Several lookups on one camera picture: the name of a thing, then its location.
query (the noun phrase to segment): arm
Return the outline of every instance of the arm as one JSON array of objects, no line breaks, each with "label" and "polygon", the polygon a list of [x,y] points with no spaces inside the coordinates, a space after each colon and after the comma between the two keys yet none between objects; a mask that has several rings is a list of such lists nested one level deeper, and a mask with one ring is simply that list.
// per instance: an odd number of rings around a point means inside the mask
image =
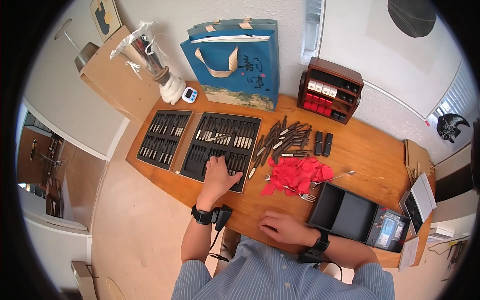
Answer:
[{"label": "arm", "polygon": [[[237,183],[242,175],[242,172],[238,172],[234,176],[229,176],[225,156],[219,158],[212,156],[207,161],[204,187],[197,198],[197,210],[212,211],[215,202]],[[190,260],[199,260],[205,263],[210,252],[211,239],[212,224],[198,224],[192,217],[181,245],[182,264]]]},{"label": "arm", "polygon": [[[312,247],[321,236],[318,230],[300,224],[292,216],[271,211],[262,216],[258,225],[266,235],[286,244]],[[265,225],[276,228],[277,232]],[[375,252],[367,245],[334,235],[329,235],[328,240],[330,245],[324,253],[339,266],[357,271],[366,264],[378,263]]]}]

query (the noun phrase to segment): white cotton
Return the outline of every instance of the white cotton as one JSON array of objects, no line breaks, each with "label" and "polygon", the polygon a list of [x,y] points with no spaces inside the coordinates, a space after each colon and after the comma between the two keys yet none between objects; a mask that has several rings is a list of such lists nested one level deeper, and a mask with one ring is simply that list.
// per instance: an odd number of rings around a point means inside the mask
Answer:
[{"label": "white cotton", "polygon": [[163,101],[175,105],[187,88],[185,81],[170,73],[170,79],[164,86],[160,86]]}]

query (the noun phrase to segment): hand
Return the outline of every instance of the hand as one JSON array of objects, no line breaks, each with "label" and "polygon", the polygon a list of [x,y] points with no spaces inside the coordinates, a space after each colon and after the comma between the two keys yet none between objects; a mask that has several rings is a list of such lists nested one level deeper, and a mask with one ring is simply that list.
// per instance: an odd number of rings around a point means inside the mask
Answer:
[{"label": "hand", "polygon": [[263,214],[258,226],[266,235],[285,244],[313,247],[321,235],[318,230],[306,227],[290,215],[272,211]]},{"label": "hand", "polygon": [[206,212],[211,211],[215,201],[237,183],[242,176],[242,172],[229,176],[225,156],[219,158],[212,156],[207,161],[204,187],[197,199],[197,209]]}]

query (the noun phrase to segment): fork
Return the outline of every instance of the fork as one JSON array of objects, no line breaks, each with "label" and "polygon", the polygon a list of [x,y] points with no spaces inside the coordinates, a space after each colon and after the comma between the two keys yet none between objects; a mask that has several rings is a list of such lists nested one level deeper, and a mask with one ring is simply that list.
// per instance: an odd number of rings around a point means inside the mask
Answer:
[{"label": "fork", "polygon": [[[270,175],[267,174],[265,175],[265,181],[270,181]],[[287,190],[291,190],[293,192],[297,192],[296,190],[294,189],[291,189],[290,187],[286,186],[286,185],[283,185],[284,188],[286,188]],[[307,202],[310,202],[310,203],[315,203],[315,200],[317,199],[317,197],[313,196],[313,195],[310,195],[310,194],[300,194],[299,193],[299,196],[300,198],[302,198],[303,200],[307,201]]]}]

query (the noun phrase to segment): blue striped shirt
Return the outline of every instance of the blue striped shirt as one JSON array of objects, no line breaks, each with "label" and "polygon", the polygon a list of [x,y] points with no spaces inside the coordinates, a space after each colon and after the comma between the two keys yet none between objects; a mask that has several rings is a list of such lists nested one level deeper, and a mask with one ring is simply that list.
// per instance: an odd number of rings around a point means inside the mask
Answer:
[{"label": "blue striped shirt", "polygon": [[172,299],[395,299],[392,274],[366,264],[346,284],[297,256],[242,236],[229,266],[212,278],[204,263],[187,261],[180,270]]}]

